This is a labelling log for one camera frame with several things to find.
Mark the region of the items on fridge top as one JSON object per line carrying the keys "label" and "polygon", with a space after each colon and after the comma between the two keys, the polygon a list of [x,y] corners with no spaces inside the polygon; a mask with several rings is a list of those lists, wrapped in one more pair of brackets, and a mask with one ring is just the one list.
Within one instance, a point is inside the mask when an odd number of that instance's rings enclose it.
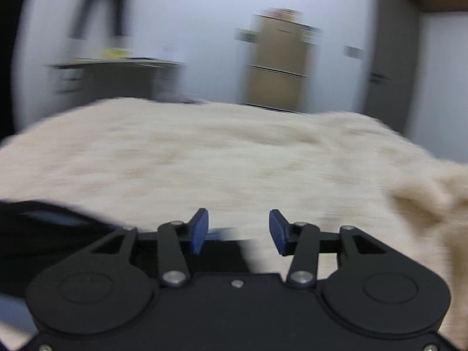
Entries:
{"label": "items on fridge top", "polygon": [[299,22],[301,13],[296,10],[286,8],[268,8],[265,10],[264,15],[269,18],[275,18],[282,21]]}

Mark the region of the grey door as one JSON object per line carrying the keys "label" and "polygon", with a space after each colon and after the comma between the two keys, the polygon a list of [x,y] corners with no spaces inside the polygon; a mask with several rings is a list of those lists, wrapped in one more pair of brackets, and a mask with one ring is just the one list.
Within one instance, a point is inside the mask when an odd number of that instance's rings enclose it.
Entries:
{"label": "grey door", "polygon": [[376,0],[374,52],[363,113],[405,133],[417,75],[420,11],[409,0]]}

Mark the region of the cream fluffy blanket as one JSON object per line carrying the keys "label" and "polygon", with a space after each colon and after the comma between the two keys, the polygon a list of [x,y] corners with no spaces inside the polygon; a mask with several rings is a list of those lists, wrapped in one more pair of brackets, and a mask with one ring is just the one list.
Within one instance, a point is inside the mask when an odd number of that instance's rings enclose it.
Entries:
{"label": "cream fluffy blanket", "polygon": [[268,232],[271,209],[323,230],[355,226],[445,279],[441,330],[467,348],[467,165],[368,116],[104,100],[4,140],[1,197],[147,230],[206,208],[212,227],[252,241],[267,272],[289,266]]}

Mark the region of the black and blue garment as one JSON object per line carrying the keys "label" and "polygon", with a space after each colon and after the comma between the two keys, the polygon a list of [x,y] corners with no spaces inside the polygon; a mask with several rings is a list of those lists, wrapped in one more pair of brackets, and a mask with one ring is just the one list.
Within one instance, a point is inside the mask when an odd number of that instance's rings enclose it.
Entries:
{"label": "black and blue garment", "polygon": [[[29,282],[121,225],[37,200],[1,202],[1,294],[23,298]],[[222,230],[194,248],[189,226],[175,224],[190,273],[249,273],[244,242],[228,240]]]}

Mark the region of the yellow box on table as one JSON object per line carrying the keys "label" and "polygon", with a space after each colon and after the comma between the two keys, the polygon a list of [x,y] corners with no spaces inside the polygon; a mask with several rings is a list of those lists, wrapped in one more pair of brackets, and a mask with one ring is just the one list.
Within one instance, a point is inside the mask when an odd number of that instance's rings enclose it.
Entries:
{"label": "yellow box on table", "polygon": [[107,48],[102,52],[101,57],[106,60],[128,59],[130,52],[124,48]]}

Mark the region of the wall power socket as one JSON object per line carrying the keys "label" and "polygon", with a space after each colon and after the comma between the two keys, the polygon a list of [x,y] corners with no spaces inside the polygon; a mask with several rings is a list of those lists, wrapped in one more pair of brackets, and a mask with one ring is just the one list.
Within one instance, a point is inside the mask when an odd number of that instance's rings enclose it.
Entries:
{"label": "wall power socket", "polygon": [[235,31],[235,39],[248,42],[248,43],[255,43],[257,37],[257,33],[255,31],[247,30],[247,29],[237,29]]}

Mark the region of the wall light switch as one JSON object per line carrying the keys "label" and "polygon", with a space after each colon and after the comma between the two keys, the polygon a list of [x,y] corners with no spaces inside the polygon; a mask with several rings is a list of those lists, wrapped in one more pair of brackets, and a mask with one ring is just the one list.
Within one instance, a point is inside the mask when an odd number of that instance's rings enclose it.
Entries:
{"label": "wall light switch", "polygon": [[362,48],[347,45],[344,47],[344,55],[353,59],[362,59],[364,56],[364,51]]}

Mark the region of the grey folding table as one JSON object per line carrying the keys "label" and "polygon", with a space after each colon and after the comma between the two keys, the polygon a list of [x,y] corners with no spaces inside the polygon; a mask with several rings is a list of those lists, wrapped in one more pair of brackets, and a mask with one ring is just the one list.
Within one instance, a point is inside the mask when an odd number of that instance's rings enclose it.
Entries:
{"label": "grey folding table", "polygon": [[74,59],[48,65],[58,73],[59,94],[75,94],[84,101],[114,97],[156,100],[176,90],[183,64],[155,58]]}

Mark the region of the gold two-door fridge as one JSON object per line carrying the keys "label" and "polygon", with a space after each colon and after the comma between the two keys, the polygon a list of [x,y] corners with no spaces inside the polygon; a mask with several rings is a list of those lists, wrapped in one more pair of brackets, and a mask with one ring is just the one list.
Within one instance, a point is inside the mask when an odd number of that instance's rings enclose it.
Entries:
{"label": "gold two-door fridge", "polygon": [[258,15],[247,69],[245,103],[301,112],[317,28],[279,17]]}

